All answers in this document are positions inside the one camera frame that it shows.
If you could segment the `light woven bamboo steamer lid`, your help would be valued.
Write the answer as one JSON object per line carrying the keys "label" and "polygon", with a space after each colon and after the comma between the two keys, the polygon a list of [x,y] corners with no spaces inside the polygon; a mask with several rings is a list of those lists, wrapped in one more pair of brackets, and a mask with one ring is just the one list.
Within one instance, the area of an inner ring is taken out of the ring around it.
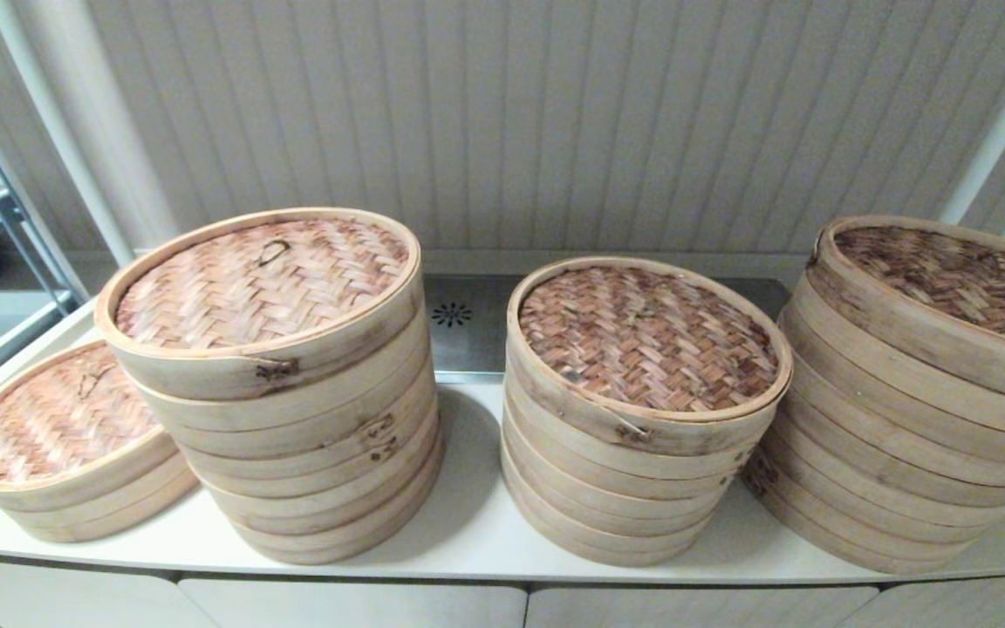
{"label": "light woven bamboo steamer lid", "polygon": [[187,462],[104,342],[73,347],[0,388],[0,508],[116,504],[190,480]]}

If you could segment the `dark woven bamboo steamer lid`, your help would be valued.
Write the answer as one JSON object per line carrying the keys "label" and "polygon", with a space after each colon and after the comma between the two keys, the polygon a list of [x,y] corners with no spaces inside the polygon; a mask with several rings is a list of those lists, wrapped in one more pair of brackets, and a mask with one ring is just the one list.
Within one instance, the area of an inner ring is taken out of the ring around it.
{"label": "dark woven bamboo steamer lid", "polygon": [[795,357],[764,311],[666,263],[566,259],[527,275],[507,313],[505,383],[591,437],[694,456],[755,441]]}
{"label": "dark woven bamboo steamer lid", "polygon": [[822,227],[806,277],[887,345],[1005,393],[1005,239],[930,220],[845,217]]}

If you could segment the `bamboo steamer basket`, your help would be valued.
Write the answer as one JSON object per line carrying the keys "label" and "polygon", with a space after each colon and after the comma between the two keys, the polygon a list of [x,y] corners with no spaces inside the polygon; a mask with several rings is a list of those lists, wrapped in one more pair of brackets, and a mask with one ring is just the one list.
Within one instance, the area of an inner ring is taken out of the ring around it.
{"label": "bamboo steamer basket", "polygon": [[933,408],[877,380],[827,346],[792,305],[783,310],[779,326],[794,347],[795,361],[801,357],[846,400],[937,444],[982,460],[1005,462],[1005,432]]}
{"label": "bamboo steamer basket", "polygon": [[140,524],[198,484],[179,452],[112,458],[43,480],[0,482],[0,509],[37,539],[83,542]]}
{"label": "bamboo steamer basket", "polygon": [[933,408],[1005,432],[1005,394],[938,369],[887,345],[838,315],[799,279],[792,297],[794,311],[815,335],[861,370]]}
{"label": "bamboo steamer basket", "polygon": [[882,488],[846,469],[842,481],[814,468],[785,441],[769,439],[743,461],[742,473],[761,472],[777,484],[783,474],[807,493],[855,520],[894,536],[929,543],[964,543],[1005,517],[1005,505],[972,508]]}
{"label": "bamboo steamer basket", "polygon": [[502,468],[502,481],[516,508],[545,539],[567,552],[593,562],[618,567],[646,567],[686,552],[713,516],[662,536],[617,534],[574,520],[553,508],[513,468]]}
{"label": "bamboo steamer basket", "polygon": [[[513,425],[519,433],[523,434],[520,432],[519,426],[514,421],[513,413],[509,409],[507,400],[505,401],[505,412],[506,420]],[[553,464],[555,468],[558,468],[558,465],[554,464],[553,461],[550,461],[550,464]],[[614,493],[639,498],[651,498],[651,500],[679,500],[679,498],[691,498],[698,495],[705,495],[706,493],[713,492],[713,490],[721,488],[726,489],[727,485],[731,481],[731,478],[733,478],[735,474],[721,474],[721,476],[706,478],[703,481],[659,481],[651,480],[651,478],[634,477],[629,474],[619,474],[615,472],[611,472],[609,474],[595,474],[595,476],[590,477],[587,476],[587,474],[584,474],[585,469],[583,468],[579,470],[561,469],[563,472],[573,474],[573,476],[577,477],[581,481],[589,482],[591,485],[597,486],[597,488],[611,490],[611,492]]]}
{"label": "bamboo steamer basket", "polygon": [[386,504],[439,460],[442,437],[436,406],[412,425],[383,420],[368,430],[379,440],[314,474],[275,480],[229,480],[207,470],[198,475],[219,508],[244,528],[271,534],[324,531]]}
{"label": "bamboo steamer basket", "polygon": [[423,309],[386,346],[322,380],[269,393],[258,399],[191,400],[168,396],[137,383],[140,396],[167,428],[199,432],[254,432],[296,424],[323,414],[348,419],[383,413],[407,391],[434,396],[430,362],[430,319]]}
{"label": "bamboo steamer basket", "polygon": [[869,444],[917,468],[924,468],[954,480],[1005,488],[1005,462],[986,461],[973,454],[958,452],[920,434],[894,425],[885,417],[846,400],[844,394],[825,381],[801,357],[795,358],[789,409],[805,418],[814,413],[830,419]]}
{"label": "bamboo steamer basket", "polygon": [[502,425],[502,444],[507,446],[511,460],[519,472],[534,488],[547,489],[551,495],[566,498],[583,508],[601,510],[603,513],[630,518],[675,518],[687,516],[697,510],[713,508],[721,500],[726,490],[679,500],[651,500],[623,495],[597,488],[589,482],[581,481],[573,474],[555,468],[541,454],[528,444],[525,437],[510,424]]}
{"label": "bamboo steamer basket", "polygon": [[827,454],[860,470],[889,488],[904,490],[937,502],[972,506],[972,508],[998,508],[1005,506],[1005,488],[977,485],[973,482],[954,480],[932,470],[917,468],[898,458],[882,452],[833,424],[830,419],[814,413],[812,418],[796,416],[785,409],[778,410],[771,422],[771,429],[778,433],[802,433],[816,442]]}
{"label": "bamboo steamer basket", "polygon": [[962,543],[926,543],[880,531],[831,508],[805,490],[794,495],[751,489],[778,521],[818,548],[860,567],[893,575],[933,571],[965,552]]}
{"label": "bamboo steamer basket", "polygon": [[311,534],[354,521],[355,518],[359,518],[370,512],[370,510],[376,509],[379,505],[391,500],[400,489],[406,488],[408,482],[414,479],[416,473],[422,469],[427,457],[429,457],[439,444],[444,445],[444,440],[441,434],[436,434],[432,437],[429,452],[424,453],[423,450],[420,450],[420,452],[414,454],[414,462],[412,462],[411,469],[403,473],[398,480],[383,481],[382,484],[376,486],[371,492],[355,498],[354,501],[335,506],[335,508],[319,510],[314,515],[269,517],[262,518],[262,520],[251,517],[246,524],[231,518],[229,524],[241,524],[247,526],[249,529],[271,534]]}
{"label": "bamboo steamer basket", "polygon": [[340,441],[363,446],[390,439],[388,433],[414,433],[435,403],[434,366],[431,355],[411,358],[366,394],[291,424],[242,432],[206,432],[173,427],[170,433],[197,460],[230,473],[223,460],[278,460],[304,452],[327,449]]}
{"label": "bamboo steamer basket", "polygon": [[629,474],[659,481],[703,481],[737,472],[753,453],[756,441],[711,454],[671,456],[610,444],[566,424],[538,405],[513,379],[502,381],[513,418],[527,441],[559,468],[584,474]]}
{"label": "bamboo steamer basket", "polygon": [[299,565],[318,565],[350,559],[394,536],[415,516],[434,488],[444,458],[439,444],[422,469],[391,500],[354,521],[311,534],[271,534],[230,524],[243,540],[269,559]]}
{"label": "bamboo steamer basket", "polygon": [[566,501],[569,510],[564,512],[523,477],[522,469],[507,449],[502,449],[500,461],[505,484],[518,508],[578,543],[602,546],[609,551],[658,551],[686,544],[713,517],[714,508],[706,508],[686,518],[630,518],[587,508],[571,500]]}
{"label": "bamboo steamer basket", "polygon": [[260,498],[299,496],[335,488],[377,468],[434,418],[435,403],[434,378],[424,373],[399,400],[346,436],[325,440],[299,454],[234,460],[182,444],[178,447],[192,469],[206,473],[216,488]]}
{"label": "bamboo steamer basket", "polygon": [[199,484],[196,478],[182,472],[174,480],[163,481],[157,488],[149,488],[147,478],[132,481],[116,492],[69,508],[44,512],[17,512],[7,514],[37,539],[56,543],[76,543],[124,531],[166,509]]}

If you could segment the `tall left steamer stack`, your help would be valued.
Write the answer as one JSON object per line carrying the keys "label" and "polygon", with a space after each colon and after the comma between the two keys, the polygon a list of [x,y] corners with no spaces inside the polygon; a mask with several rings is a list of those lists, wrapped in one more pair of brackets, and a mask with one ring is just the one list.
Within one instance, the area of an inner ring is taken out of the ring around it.
{"label": "tall left steamer stack", "polygon": [[421,246],[375,212],[292,208],[193,230],[120,270],[95,325],[140,385],[255,399],[387,345],[424,307]]}

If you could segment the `stainless steel drain panel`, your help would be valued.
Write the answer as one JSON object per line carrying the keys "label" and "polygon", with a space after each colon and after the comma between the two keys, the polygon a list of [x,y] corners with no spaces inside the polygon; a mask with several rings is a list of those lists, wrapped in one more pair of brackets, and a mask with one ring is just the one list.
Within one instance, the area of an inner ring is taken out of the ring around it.
{"label": "stainless steel drain panel", "polygon": [[506,311],[522,280],[523,276],[424,277],[436,382],[502,382]]}

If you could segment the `beige cabinet door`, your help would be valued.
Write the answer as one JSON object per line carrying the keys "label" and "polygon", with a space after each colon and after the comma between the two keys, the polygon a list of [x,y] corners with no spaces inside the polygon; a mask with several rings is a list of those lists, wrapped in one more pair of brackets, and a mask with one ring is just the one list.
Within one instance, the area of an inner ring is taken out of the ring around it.
{"label": "beige cabinet door", "polygon": [[167,579],[0,562],[3,628],[218,628]]}
{"label": "beige cabinet door", "polygon": [[507,585],[184,579],[220,628],[523,628],[525,590]]}
{"label": "beige cabinet door", "polygon": [[1005,577],[892,587],[838,628],[1005,628]]}
{"label": "beige cabinet door", "polygon": [[835,628],[874,587],[627,589],[531,593],[525,628]]}

